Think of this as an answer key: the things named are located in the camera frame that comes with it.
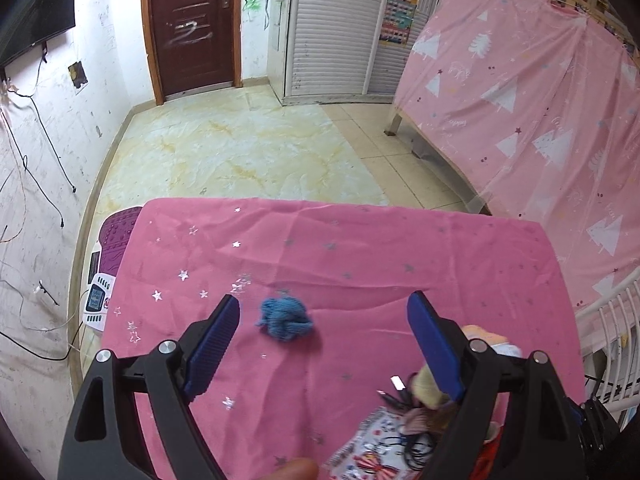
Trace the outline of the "person's left hand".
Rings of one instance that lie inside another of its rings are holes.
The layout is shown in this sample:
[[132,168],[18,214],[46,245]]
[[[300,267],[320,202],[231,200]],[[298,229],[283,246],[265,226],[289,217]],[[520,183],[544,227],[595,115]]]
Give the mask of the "person's left hand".
[[309,458],[290,460],[262,480],[317,480],[319,466]]

